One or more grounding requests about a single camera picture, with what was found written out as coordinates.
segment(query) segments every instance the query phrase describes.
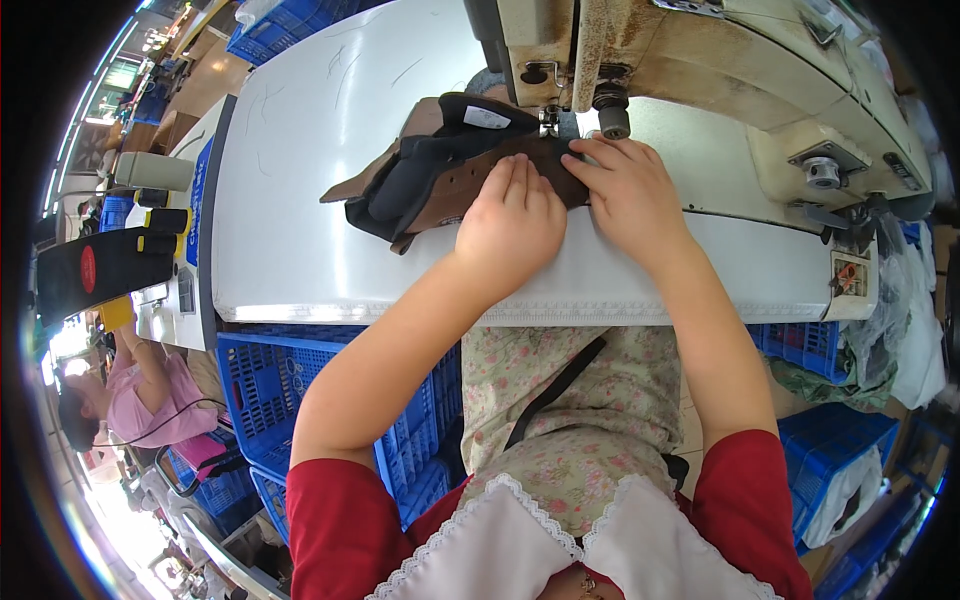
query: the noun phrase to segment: black cable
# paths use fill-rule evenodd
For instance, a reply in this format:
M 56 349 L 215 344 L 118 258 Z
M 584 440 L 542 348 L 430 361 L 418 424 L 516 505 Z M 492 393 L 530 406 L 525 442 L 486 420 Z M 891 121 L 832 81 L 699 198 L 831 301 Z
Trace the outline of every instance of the black cable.
M 221 401 L 219 401 L 219 400 L 214 400 L 214 399 L 212 399 L 212 398 L 200 398 L 199 400 L 194 400 L 194 401 L 190 402 L 189 404 L 187 404 L 186 406 L 184 406 L 183 408 L 179 409 L 176 413 L 173 414 L 173 416 L 170 417 L 170 419 L 168 419 L 168 420 L 164 421 L 163 423 L 157 425 L 156 427 L 154 427 L 153 429 L 151 429 L 151 430 L 148 431 L 147 433 L 143 434 L 143 435 L 140 436 L 139 438 L 135 438 L 135 439 L 133 439 L 133 440 L 130 440 L 129 442 L 123 442 L 122 444 L 92 444 L 91 447 L 94 447 L 94 448 L 112 448 L 112 447 L 117 447 L 117 446 L 135 444 L 135 443 L 139 442 L 140 440 L 143 440 L 144 438 L 149 438 L 150 436 L 154 435 L 154 434 L 157 432 L 157 430 L 159 430 L 160 427 L 162 427 L 163 425 L 167 424 L 167 423 L 170 422 L 171 420 L 173 420 L 173 419 L 175 419 L 176 417 L 178 417 L 178 416 L 180 415 L 180 413 L 182 413 L 182 412 L 185 411 L 186 409 L 188 409 L 188 408 L 190 408 L 191 406 L 193 406 L 194 404 L 198 404 L 198 403 L 200 403 L 200 402 L 213 402 L 214 404 L 220 404 L 220 405 L 223 406 L 224 408 L 227 408 L 226 404 L 224 404 L 223 402 L 221 402 Z

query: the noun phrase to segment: pink shirt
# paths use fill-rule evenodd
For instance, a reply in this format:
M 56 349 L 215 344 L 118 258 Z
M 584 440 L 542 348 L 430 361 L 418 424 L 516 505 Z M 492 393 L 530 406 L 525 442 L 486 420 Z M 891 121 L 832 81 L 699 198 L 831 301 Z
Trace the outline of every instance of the pink shirt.
M 204 395 L 179 354 L 168 356 L 163 367 L 170 376 L 170 396 L 160 410 L 151 415 L 136 394 L 137 386 L 144 381 L 140 366 L 128 366 L 119 361 L 113 365 L 107 378 L 107 389 L 113 392 L 113 402 L 107 410 L 107 426 L 121 440 L 135 440 L 159 426 L 156 432 L 133 443 L 143 448 L 156 448 L 182 442 L 217 427 L 216 408 L 201 408 L 194 404 L 177 415 L 184 406 Z

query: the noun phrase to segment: lace trim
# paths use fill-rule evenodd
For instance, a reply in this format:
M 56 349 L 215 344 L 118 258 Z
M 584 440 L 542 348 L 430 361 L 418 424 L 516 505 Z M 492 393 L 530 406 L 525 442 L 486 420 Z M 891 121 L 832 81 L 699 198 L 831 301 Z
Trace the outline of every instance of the lace trim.
M 487 497 L 499 486 L 505 486 L 520 505 L 530 513 L 550 536 L 564 547 L 574 561 L 581 561 L 584 558 L 584 551 L 577 545 L 577 541 L 561 527 L 560 523 L 552 518 L 545 510 L 540 508 L 537 501 L 529 493 L 523 490 L 523 487 L 517 480 L 507 473 L 500 473 L 487 482 L 484 492 L 475 498 L 472 498 L 464 505 L 464 508 L 456 511 L 443 525 L 437 530 L 424 545 L 414 551 L 413 556 L 404 559 L 400 567 L 390 574 L 387 581 L 378 584 L 372 594 L 365 597 L 364 600 L 385 600 L 396 591 L 400 584 L 411 575 L 430 554 L 438 549 L 445 541 L 446 537 L 456 529 L 464 520 L 484 502 Z
M 627 475 L 625 477 L 622 477 L 620 481 L 617 482 L 616 484 L 616 491 L 613 493 L 613 502 L 607 504 L 607 506 L 604 507 L 603 515 L 600 516 L 600 518 L 593 521 L 593 526 L 590 528 L 589 533 L 587 533 L 584 536 L 584 554 L 587 554 L 590 551 L 590 548 L 593 547 L 593 544 L 596 541 L 597 537 L 599 537 L 600 533 L 607 528 L 607 524 L 609 523 L 611 516 L 613 515 L 613 513 L 616 512 L 618 508 L 620 508 L 620 504 L 623 503 L 623 499 L 627 496 L 627 492 L 630 490 L 630 488 L 634 484 L 644 485 L 643 484 L 644 479 L 650 482 L 651 488 L 660 492 L 660 489 L 658 489 L 657 486 L 655 486 L 654 483 L 650 481 L 650 478 L 647 477 L 646 475 L 643 475 L 643 476 Z M 684 520 L 686 520 L 688 524 L 690 524 L 690 527 L 697 534 L 697 540 L 704 546 L 704 548 L 706 548 L 707 552 L 711 552 L 714 556 L 719 558 L 724 563 L 730 564 L 727 561 L 727 559 L 725 559 L 723 555 L 720 554 L 720 551 L 716 549 L 716 546 L 714 546 L 709 541 L 704 540 L 704 537 L 700 535 L 700 532 L 698 532 L 695 527 L 693 527 L 693 524 L 690 523 L 690 521 L 686 518 L 686 515 L 681 513 L 681 516 L 684 518 Z M 784 600 L 783 596 L 777 595 L 777 593 L 774 591 L 773 586 L 771 586 L 766 582 L 759 581 L 754 576 L 753 573 L 744 573 L 743 571 L 740 571 L 740 573 L 744 577 L 750 580 L 750 583 L 753 584 L 753 586 L 756 588 L 757 595 L 760 598 L 763 598 L 763 600 Z

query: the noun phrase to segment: floral fabric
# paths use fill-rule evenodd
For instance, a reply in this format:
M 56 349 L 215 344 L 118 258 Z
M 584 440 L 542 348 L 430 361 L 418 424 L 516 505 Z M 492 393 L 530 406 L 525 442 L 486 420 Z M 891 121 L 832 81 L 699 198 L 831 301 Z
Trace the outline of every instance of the floral fabric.
M 607 345 L 533 417 L 524 440 L 504 452 L 523 409 L 601 335 Z M 474 477 L 461 506 L 505 472 L 579 537 L 626 475 L 646 475 L 672 493 L 674 481 L 660 456 L 683 440 L 672 327 L 475 327 L 462 349 L 461 451 Z

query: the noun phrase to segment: crate handle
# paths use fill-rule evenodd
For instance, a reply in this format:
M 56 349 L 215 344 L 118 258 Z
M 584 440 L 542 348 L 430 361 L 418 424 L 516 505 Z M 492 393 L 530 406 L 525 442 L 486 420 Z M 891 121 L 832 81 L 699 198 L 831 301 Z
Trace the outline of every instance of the crate handle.
M 243 410 L 243 395 L 240 393 L 240 382 L 234 381 L 231 386 L 233 390 L 233 405 L 237 407 L 238 411 Z

